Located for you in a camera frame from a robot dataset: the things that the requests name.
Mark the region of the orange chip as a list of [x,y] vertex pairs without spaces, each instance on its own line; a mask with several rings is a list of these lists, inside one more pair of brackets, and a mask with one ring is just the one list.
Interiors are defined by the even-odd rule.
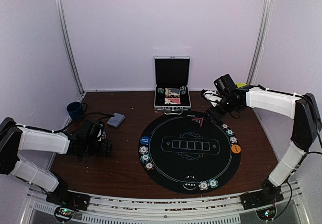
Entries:
[[152,162],[147,162],[144,167],[146,170],[151,171],[154,169],[154,164]]
[[222,124],[221,127],[222,127],[223,130],[227,130],[229,128],[229,126],[227,124]]

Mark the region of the green chip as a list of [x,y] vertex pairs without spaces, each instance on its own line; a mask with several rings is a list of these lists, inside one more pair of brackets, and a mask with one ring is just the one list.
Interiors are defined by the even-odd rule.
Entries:
[[233,131],[232,129],[227,129],[227,130],[226,130],[226,134],[227,134],[228,136],[230,136],[230,137],[235,136],[235,133],[234,133],[234,131]]
[[142,163],[147,163],[149,160],[150,160],[150,155],[149,155],[149,154],[143,154],[143,155],[141,155],[141,157],[140,157],[140,161],[141,161]]
[[208,184],[209,184],[209,187],[211,187],[211,188],[217,188],[219,185],[219,183],[216,179],[210,179],[208,181]]

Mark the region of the blue chip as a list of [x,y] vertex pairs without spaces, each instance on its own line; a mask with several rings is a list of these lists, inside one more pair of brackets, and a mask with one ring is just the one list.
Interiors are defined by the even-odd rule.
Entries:
[[143,154],[147,154],[147,153],[148,153],[148,147],[147,147],[147,146],[141,146],[141,147],[139,148],[139,153],[140,153],[141,155],[143,155]]
[[201,181],[198,187],[201,191],[206,191],[209,188],[209,183],[207,181]]
[[238,143],[238,138],[235,136],[232,136],[229,140],[232,145],[235,145]]

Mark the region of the blue-backed card deck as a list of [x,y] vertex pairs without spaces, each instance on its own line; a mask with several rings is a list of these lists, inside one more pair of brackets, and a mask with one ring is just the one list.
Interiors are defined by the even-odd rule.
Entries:
[[125,119],[125,116],[119,113],[114,113],[113,115],[114,116],[107,121],[107,124],[112,127],[118,127]]

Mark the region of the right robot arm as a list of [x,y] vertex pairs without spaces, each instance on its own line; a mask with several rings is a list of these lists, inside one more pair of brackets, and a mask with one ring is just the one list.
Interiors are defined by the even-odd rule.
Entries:
[[284,146],[284,154],[278,164],[264,179],[261,189],[244,193],[241,201],[245,209],[271,204],[283,198],[281,188],[297,172],[309,154],[311,146],[321,141],[321,115],[312,93],[300,94],[272,90],[260,84],[237,84],[228,74],[214,81],[215,90],[202,90],[201,96],[211,103],[205,112],[212,123],[218,123],[226,115],[244,108],[252,108],[256,114],[272,113],[271,123],[277,125],[284,118],[290,135]]

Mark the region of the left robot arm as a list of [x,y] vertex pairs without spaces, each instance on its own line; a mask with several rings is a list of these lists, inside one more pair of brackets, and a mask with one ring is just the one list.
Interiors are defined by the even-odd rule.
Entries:
[[22,150],[53,152],[84,157],[110,155],[112,145],[106,139],[102,121],[85,121],[72,133],[47,130],[16,123],[5,118],[1,123],[1,174],[12,175],[38,186],[53,202],[68,206],[75,202],[68,184],[58,175],[47,171],[19,154]]

